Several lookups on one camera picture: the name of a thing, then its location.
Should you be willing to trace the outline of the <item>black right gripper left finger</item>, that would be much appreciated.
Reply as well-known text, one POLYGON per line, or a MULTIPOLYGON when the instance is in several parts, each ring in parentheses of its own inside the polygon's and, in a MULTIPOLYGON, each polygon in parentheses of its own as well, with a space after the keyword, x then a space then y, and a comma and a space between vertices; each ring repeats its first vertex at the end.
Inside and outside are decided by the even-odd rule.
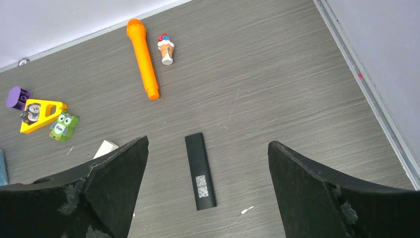
POLYGON ((148 160, 138 137, 101 157, 0 188, 3 238, 125 238, 148 160))

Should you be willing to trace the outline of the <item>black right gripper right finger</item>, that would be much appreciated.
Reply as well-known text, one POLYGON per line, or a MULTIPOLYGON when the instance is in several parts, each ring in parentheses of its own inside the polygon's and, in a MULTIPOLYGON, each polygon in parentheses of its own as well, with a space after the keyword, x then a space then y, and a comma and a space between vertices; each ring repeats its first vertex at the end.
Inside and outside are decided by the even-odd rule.
POLYGON ((368 182, 268 145, 268 163, 288 238, 417 238, 420 193, 368 182))

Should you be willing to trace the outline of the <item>black remote control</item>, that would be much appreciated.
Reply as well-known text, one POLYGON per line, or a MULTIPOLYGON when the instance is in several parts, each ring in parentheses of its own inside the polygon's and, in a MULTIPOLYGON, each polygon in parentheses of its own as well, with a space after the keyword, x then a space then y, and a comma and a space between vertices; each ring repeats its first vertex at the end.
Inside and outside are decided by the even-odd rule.
POLYGON ((217 206, 204 136, 195 133, 185 137, 196 209, 198 211, 217 206))

